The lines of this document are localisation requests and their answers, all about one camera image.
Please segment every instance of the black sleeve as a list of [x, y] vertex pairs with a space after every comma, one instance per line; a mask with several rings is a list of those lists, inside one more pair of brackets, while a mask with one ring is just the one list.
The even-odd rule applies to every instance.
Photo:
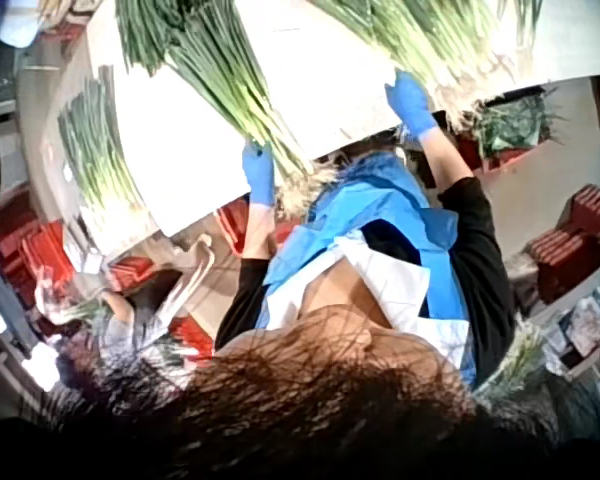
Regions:
[[469, 310], [479, 384], [495, 371], [513, 340], [511, 289], [480, 181], [463, 178], [439, 198], [444, 208], [458, 213], [458, 239], [450, 254]]
[[263, 282], [268, 268], [269, 260], [242, 260], [238, 293], [218, 329], [215, 341], [216, 350], [224, 347], [241, 333], [255, 328], [262, 301], [267, 292], [267, 287], [263, 285]]

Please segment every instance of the blue glove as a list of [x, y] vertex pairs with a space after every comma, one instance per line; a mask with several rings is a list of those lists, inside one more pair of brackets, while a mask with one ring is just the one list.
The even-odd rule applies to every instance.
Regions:
[[396, 69], [396, 85], [385, 85], [389, 106], [407, 126], [413, 137], [437, 127], [427, 106], [427, 95], [411, 74]]
[[256, 142], [247, 142], [242, 151], [242, 169], [251, 187], [251, 203], [273, 207], [276, 204], [276, 192], [271, 144], [267, 142], [261, 148]]

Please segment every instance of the table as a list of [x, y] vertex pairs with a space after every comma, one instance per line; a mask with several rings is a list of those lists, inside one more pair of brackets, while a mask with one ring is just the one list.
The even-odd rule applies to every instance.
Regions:
[[[497, 0], [485, 0], [495, 9]], [[307, 158], [317, 158], [398, 124], [384, 84], [393, 66], [306, 0], [236, 0], [267, 78], [271, 100]], [[494, 48], [515, 44], [506, 17]], [[153, 78], [126, 71], [105, 0], [87, 27], [90, 63], [115, 71], [118, 123], [126, 161], [157, 227], [171, 236], [248, 191], [243, 140], [168, 67]], [[600, 0], [545, 0], [535, 62], [502, 92], [600, 75]]]

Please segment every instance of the blue vest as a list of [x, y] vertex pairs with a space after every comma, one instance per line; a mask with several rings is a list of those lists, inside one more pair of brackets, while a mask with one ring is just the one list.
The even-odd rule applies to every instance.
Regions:
[[[420, 253], [421, 265], [430, 270], [429, 317], [468, 321], [464, 295], [449, 258], [449, 249], [457, 238], [457, 214], [430, 208], [413, 175], [389, 153], [373, 154], [357, 162], [316, 201], [309, 221], [293, 230], [271, 261], [264, 281], [269, 286], [267, 295], [326, 250], [335, 237], [374, 220], [385, 220], [396, 227]], [[262, 312], [256, 328], [268, 324], [266, 308]], [[475, 377], [475, 367], [472, 355], [465, 357], [471, 357], [462, 368], [463, 374], [467, 370], [465, 379], [469, 380]]]

